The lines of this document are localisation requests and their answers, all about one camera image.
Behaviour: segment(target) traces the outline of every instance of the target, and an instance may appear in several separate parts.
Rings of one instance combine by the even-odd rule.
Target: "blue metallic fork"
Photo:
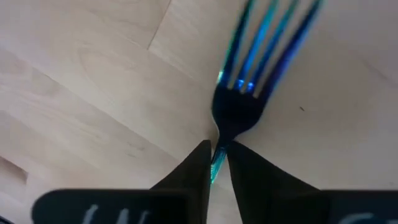
[[[266,82],[260,86],[260,94],[254,96],[254,91],[258,86],[262,74],[266,71],[272,53],[275,51],[280,38],[299,4],[299,0],[291,0],[289,8],[286,10],[269,43],[266,45],[264,55],[254,70],[251,77],[248,75],[258,50],[264,41],[269,29],[269,25],[274,17],[278,6],[278,0],[271,0],[267,12],[262,18],[257,34],[252,41],[248,54],[238,73],[237,79],[232,79],[233,70],[239,54],[239,48],[244,36],[244,30],[249,20],[251,9],[255,0],[248,0],[244,11],[235,30],[234,36],[227,52],[224,67],[218,76],[217,86],[213,97],[211,108],[213,118],[218,127],[219,138],[216,151],[211,162],[211,183],[216,179],[217,173],[226,157],[226,150],[230,142],[239,134],[252,128],[261,117],[262,111],[268,102],[269,97],[275,89],[276,84],[286,71],[290,61],[298,51],[301,43],[305,39],[308,30],[316,18],[322,0],[313,0],[306,16],[298,26],[294,35],[286,45],[280,58],[270,69]],[[233,82],[233,87],[229,88],[229,83]]]

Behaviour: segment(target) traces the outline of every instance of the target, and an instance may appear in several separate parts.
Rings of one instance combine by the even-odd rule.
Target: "wooden table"
[[[51,189],[148,188],[216,139],[211,97],[243,3],[1,0],[0,215],[30,223]],[[238,140],[319,188],[396,189],[397,8],[326,2],[261,121]],[[241,223],[228,166],[208,223]]]

